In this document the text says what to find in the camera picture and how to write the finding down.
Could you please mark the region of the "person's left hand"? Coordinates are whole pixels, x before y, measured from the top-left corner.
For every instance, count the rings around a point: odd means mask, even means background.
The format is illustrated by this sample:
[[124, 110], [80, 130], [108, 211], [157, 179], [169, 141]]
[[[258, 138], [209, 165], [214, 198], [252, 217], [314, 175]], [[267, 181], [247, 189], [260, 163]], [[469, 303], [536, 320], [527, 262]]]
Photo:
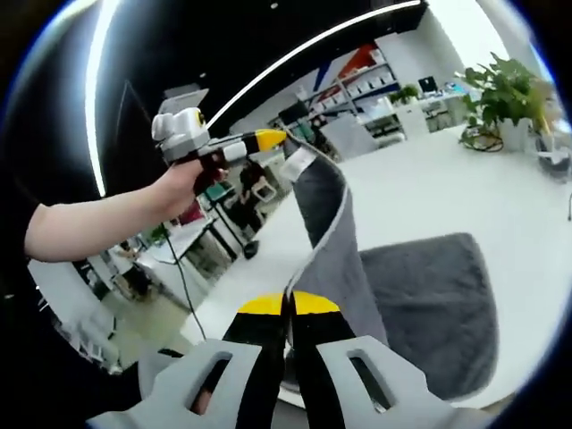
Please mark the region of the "person's left hand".
[[183, 214], [196, 196], [225, 179], [226, 171], [200, 160], [173, 164], [149, 191], [159, 221]]

